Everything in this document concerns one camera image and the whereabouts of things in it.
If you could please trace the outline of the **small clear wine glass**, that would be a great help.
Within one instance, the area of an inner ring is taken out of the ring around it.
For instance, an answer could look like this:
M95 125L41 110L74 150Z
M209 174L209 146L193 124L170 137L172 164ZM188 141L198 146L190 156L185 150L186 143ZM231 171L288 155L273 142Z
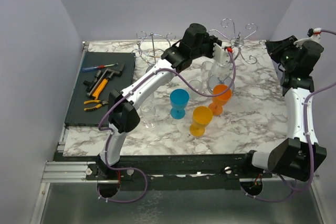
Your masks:
M215 61L210 71L208 84L211 85L223 84L224 81L231 74L232 67L233 66L231 63L220 64L217 61Z

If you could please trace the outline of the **tall clear flute glass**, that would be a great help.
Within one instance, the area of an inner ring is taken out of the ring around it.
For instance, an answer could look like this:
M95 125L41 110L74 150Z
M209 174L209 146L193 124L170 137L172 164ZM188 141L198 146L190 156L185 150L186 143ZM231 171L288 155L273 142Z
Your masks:
M204 61L201 64L201 80L204 86L204 93L210 94L210 91L208 89L208 80L209 80L209 75L211 73L211 68L212 68L213 63L211 61Z

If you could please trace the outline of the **clear ribbed wine glass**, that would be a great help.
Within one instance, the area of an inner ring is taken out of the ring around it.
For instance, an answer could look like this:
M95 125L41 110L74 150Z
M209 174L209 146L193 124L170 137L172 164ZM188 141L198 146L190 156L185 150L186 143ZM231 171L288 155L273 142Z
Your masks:
M142 103L142 110L151 110L155 107L155 95L154 93L150 94Z

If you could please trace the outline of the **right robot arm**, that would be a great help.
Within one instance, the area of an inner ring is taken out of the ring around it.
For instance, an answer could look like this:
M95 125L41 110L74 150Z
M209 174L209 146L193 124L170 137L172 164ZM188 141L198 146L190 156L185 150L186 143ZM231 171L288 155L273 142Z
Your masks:
M250 151L242 173L255 177L260 170L307 182L327 156L314 133L312 98L314 82L310 75L324 48L321 33L313 30L303 39L290 36L280 41L266 41L271 59L283 67L280 85L287 107L287 138L272 151Z

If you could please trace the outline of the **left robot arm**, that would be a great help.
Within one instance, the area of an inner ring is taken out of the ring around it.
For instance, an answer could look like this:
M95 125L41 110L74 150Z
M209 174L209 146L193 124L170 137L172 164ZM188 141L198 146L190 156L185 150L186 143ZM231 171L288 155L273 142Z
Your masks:
M110 132L107 142L100 153L103 161L98 173L104 179L116 175L116 166L124 140L129 132L140 122L137 110L142 103L160 86L187 69L193 60L200 57L214 59L218 63L227 63L230 53L222 48L222 41L210 35L207 29L192 23L186 29L183 38L164 50L158 62L140 79L122 91L111 90L108 111L102 120L109 122L108 127L99 124L99 130Z

